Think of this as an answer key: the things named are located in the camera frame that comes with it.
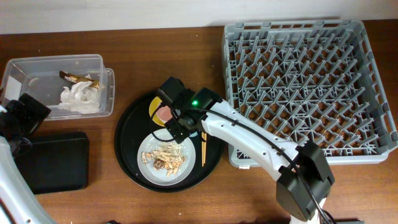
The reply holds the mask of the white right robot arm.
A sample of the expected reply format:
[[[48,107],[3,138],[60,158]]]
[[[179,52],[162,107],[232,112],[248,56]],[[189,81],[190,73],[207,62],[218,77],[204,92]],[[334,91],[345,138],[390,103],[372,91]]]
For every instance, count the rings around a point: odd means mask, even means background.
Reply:
[[[276,182],[276,199],[291,223],[334,223],[323,209],[335,178],[323,150],[278,137],[237,112],[208,88],[194,92],[174,77],[156,91],[172,119],[165,128],[181,143],[194,132],[227,142],[255,160]]]

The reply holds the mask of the grey plate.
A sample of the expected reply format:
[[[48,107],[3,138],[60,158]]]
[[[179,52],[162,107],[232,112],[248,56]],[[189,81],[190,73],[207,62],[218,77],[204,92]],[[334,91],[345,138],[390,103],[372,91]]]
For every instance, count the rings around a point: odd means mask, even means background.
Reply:
[[[196,150],[192,141],[187,138],[180,144],[163,142],[169,138],[171,135],[166,129],[158,129],[148,135],[138,149],[139,170],[155,185],[177,184],[188,177],[195,165]]]

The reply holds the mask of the white tissue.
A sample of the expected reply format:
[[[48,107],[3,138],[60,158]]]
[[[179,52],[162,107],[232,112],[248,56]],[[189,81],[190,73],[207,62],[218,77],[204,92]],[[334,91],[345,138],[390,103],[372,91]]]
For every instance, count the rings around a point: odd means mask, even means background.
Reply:
[[[90,87],[90,85],[91,82],[78,82],[73,83],[70,88],[63,87],[64,90],[60,94],[58,105],[65,110],[82,114],[98,113],[100,111],[99,89]]]

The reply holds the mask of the yellow bowl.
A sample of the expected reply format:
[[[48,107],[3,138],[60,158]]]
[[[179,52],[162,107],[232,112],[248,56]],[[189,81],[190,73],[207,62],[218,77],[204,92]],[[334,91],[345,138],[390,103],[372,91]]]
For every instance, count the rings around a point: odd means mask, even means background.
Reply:
[[[151,103],[149,105],[149,116],[154,115],[153,118],[152,118],[152,121],[155,124],[157,124],[157,125],[159,125],[161,127],[164,127],[164,122],[161,119],[159,119],[159,117],[155,113],[155,110],[158,108],[158,106],[161,104],[161,102],[162,102],[162,100],[158,96],[156,96],[151,101]]]

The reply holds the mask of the food scraps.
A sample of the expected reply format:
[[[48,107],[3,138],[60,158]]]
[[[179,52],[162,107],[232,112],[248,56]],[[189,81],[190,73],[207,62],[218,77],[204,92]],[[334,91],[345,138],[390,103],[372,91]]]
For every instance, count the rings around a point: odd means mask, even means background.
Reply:
[[[165,169],[167,177],[177,175],[185,160],[182,146],[174,142],[161,142],[155,149],[141,153],[143,164],[152,161],[153,169],[156,171]]]

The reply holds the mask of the light blue cup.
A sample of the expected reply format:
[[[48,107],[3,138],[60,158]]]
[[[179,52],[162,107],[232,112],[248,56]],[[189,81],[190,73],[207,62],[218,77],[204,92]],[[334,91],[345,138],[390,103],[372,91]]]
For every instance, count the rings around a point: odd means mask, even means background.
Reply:
[[[196,136],[198,136],[198,131],[196,131],[196,132],[194,132],[194,133],[189,135],[190,138],[194,138]]]

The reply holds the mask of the wooden chopstick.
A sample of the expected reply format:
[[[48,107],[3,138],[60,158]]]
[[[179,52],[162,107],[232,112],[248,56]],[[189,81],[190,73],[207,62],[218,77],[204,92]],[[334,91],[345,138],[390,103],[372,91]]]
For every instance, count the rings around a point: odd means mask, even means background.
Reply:
[[[206,155],[206,147],[207,147],[207,137],[208,137],[208,135],[207,135],[207,133],[203,133],[203,138],[204,138],[204,143],[203,143],[203,151],[204,151],[204,155]]]
[[[201,166],[205,165],[205,133],[201,132]]]

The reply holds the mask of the pink cup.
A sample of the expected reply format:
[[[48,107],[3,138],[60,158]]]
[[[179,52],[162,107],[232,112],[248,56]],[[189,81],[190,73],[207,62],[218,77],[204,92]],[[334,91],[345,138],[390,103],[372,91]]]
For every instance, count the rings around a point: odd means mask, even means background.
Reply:
[[[157,110],[156,116],[161,120],[161,122],[166,123],[172,119],[171,110],[168,106],[163,106]]]

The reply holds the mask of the gold coffee sachet wrapper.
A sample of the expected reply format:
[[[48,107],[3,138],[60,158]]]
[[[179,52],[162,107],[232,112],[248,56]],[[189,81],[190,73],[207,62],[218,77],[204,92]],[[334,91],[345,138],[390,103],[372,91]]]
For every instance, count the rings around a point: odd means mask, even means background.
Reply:
[[[72,83],[78,83],[78,82],[91,82],[90,87],[99,89],[100,88],[100,82],[98,80],[93,80],[91,78],[86,78],[86,77],[81,77],[78,75],[74,75],[71,73],[59,71],[59,76],[62,79],[68,80]]]

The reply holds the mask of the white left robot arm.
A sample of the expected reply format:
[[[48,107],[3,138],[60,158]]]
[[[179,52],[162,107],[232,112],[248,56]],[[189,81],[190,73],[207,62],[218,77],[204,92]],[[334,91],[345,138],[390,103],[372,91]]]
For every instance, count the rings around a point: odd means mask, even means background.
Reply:
[[[21,145],[50,112],[27,93],[1,107],[1,223],[55,223],[14,162]]]

